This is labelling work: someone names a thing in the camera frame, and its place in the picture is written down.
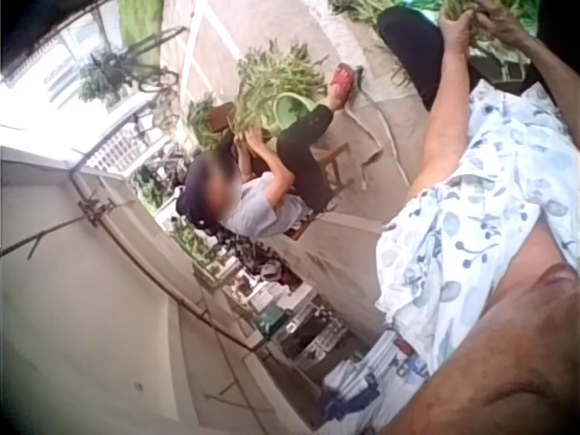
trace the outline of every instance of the white cloth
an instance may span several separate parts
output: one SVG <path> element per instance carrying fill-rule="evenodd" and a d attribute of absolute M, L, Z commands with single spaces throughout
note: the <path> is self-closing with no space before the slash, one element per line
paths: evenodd
<path fill-rule="evenodd" d="M 578 150 L 540 84 L 522 97 L 481 82 L 469 146 L 448 180 L 385 226 L 376 306 L 433 374 L 463 341 L 544 211 L 578 265 Z"/>
<path fill-rule="evenodd" d="M 264 190 L 274 179 L 272 172 L 242 185 L 241 199 L 234 212 L 221 224 L 230 231 L 251 238 L 265 238 L 283 234 L 306 216 L 310 209 L 296 195 L 285 195 L 274 210 Z"/>

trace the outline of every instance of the leg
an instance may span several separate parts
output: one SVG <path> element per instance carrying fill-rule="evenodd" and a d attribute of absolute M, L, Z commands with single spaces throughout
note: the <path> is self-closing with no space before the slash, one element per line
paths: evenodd
<path fill-rule="evenodd" d="M 278 137 L 277 153 L 295 174 L 296 193 L 315 212 L 324 211 L 332 191 L 310 147 L 323 136 L 332 119 L 332 111 L 319 105 Z"/>
<path fill-rule="evenodd" d="M 333 112 L 327 106 L 319 104 L 313 111 L 280 133 L 278 147 L 284 143 L 285 147 L 310 150 L 310 147 L 326 133 L 333 116 Z"/>
<path fill-rule="evenodd" d="M 577 44 L 573 43 L 577 39 L 578 33 L 574 20 L 575 15 L 570 14 L 570 10 L 562 7 L 559 2 L 541 0 L 537 17 L 537 38 L 570 68 L 580 74 L 580 51 Z M 522 91 L 538 81 L 549 91 L 537 68 L 531 65 L 522 85 Z"/>
<path fill-rule="evenodd" d="M 404 6 L 385 9 L 377 20 L 379 35 L 407 70 L 425 108 L 430 111 L 441 80 L 443 36 L 422 13 Z M 469 66 L 473 89 L 483 77 Z"/>

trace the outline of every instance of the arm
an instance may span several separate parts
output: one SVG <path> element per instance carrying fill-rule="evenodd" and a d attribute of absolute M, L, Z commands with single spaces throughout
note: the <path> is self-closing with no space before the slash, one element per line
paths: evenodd
<path fill-rule="evenodd" d="M 241 140 L 236 141 L 237 148 L 237 165 L 242 173 L 242 183 L 247 183 L 254 178 L 252 173 L 252 163 L 250 160 L 250 153 L 247 150 L 247 145 Z"/>
<path fill-rule="evenodd" d="M 529 37 L 520 49 L 546 80 L 574 144 L 580 148 L 580 77 L 536 38 Z"/>
<path fill-rule="evenodd" d="M 288 190 L 294 184 L 295 176 L 288 170 L 284 163 L 278 158 L 277 154 L 271 151 L 262 141 L 262 131 L 252 129 L 246 133 L 247 144 L 256 155 L 266 163 L 274 174 L 274 179 L 266 187 L 264 195 L 270 206 L 276 209 L 284 199 Z"/>
<path fill-rule="evenodd" d="M 492 0 L 478 0 L 478 21 L 500 41 L 511 45 L 539 70 L 562 111 L 576 147 L 580 147 L 580 77 L 553 54 L 541 41 L 531 36 L 506 8 Z"/>
<path fill-rule="evenodd" d="M 407 199 L 447 179 L 459 165 L 468 145 L 468 43 L 471 12 L 456 23 L 442 21 L 445 53 L 441 83 L 433 103 L 419 176 Z"/>

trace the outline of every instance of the green plastic basin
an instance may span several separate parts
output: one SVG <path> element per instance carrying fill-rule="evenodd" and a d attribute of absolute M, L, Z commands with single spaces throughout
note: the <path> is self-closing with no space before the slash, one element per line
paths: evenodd
<path fill-rule="evenodd" d="M 316 107 L 316 103 L 292 92 L 278 95 L 274 101 L 275 121 L 285 130 Z"/>

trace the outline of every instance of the person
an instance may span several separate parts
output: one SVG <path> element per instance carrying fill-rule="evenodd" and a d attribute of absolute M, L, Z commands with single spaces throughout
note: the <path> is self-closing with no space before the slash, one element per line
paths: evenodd
<path fill-rule="evenodd" d="M 216 150 L 192 162 L 178 213 L 199 229 L 221 225 L 240 236 L 263 238 L 285 233 L 311 212 L 323 212 L 332 192 L 310 148 L 344 107 L 353 84 L 352 68 L 339 64 L 328 96 L 280 133 L 275 151 L 258 127 L 247 131 L 245 140 L 227 133 Z"/>
<path fill-rule="evenodd" d="M 378 21 L 430 111 L 376 255 L 377 306 L 432 378 L 384 435 L 577 433 L 580 52 L 557 2 L 541 3 L 538 37 L 477 4 L 440 29 L 403 7 Z M 469 66 L 472 25 L 530 59 L 521 95 Z"/>

